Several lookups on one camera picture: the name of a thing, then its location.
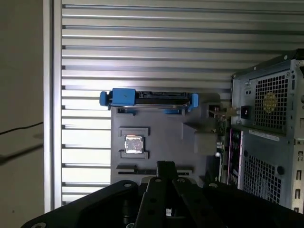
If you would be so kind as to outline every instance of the screw hole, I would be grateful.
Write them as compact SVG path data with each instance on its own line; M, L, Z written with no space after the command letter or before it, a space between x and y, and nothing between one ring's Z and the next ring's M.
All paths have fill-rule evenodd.
M148 210L148 215L154 215L155 214L155 210Z

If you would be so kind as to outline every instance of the blue drive bracket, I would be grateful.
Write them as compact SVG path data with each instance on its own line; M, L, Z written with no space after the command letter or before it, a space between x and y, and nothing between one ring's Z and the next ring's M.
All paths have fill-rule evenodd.
M124 107L124 106L135 106L135 89L120 89L114 88L112 90L112 102L109 102L109 95L103 91L100 93L99 104L101 106L107 106L108 109L111 109L111 106L114 107Z
M193 108L197 108L199 106L199 104L200 104L199 95L198 94L192 94L191 95L191 104L188 107L188 112L191 112L191 110Z
M141 93L146 93L146 97L142 97ZM183 109L188 110L190 112L193 108L196 108L199 106L199 95L198 94L186 94L182 93L183 95L175 95L170 94L166 95L164 93L155 94L152 96L149 95L150 92L136 92L135 89L126 89L126 88L114 88L109 94L107 92L101 92L99 97L99 104L101 106L107 106L108 109L111 109L111 106L113 107L134 107L135 99L137 96L141 96L139 99L141 99L141 102L144 99L155 99L153 96L156 96L155 100L161 100L161 99L172 99L172 103L168 103L169 105L174 106L174 99L188 99L188 102L185 103L185 106L180 107L179 110L165 110L165 114L181 114L181 111Z

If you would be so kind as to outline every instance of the screw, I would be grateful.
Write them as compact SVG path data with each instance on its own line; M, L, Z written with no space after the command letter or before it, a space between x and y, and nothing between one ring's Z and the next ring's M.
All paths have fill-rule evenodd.
M185 179L179 178L177 181L178 181L178 182L181 182L181 183L184 183L184 182L185 182Z
M215 184L215 183L211 183L211 184L209 184L209 186L212 187L212 188L217 188L218 187L218 185Z
M134 223L129 223L125 228L134 228L135 224Z
M46 224L44 222L37 223L33 225L31 228L45 228Z

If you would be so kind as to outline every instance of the label sticker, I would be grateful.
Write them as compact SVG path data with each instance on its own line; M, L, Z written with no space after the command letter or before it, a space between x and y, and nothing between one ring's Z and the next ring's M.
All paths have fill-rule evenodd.
M262 138L265 138L265 139L270 139L270 140L273 140L273 141L280 141L280 138L277 137L277 136L274 136L274 135L270 135L270 134L265 134L265 133L262 133L262 132L256 132L256 131L253 131L253 130L249 130L249 134L254 134L256 136L259 136L259 137L262 137Z

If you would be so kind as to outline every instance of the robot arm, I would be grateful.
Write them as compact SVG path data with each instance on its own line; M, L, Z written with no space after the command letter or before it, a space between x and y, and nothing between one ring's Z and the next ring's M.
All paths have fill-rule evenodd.
M222 183L200 188L179 178L174 162L157 162L157 176L122 180L39 216L22 228L297 228L304 216Z

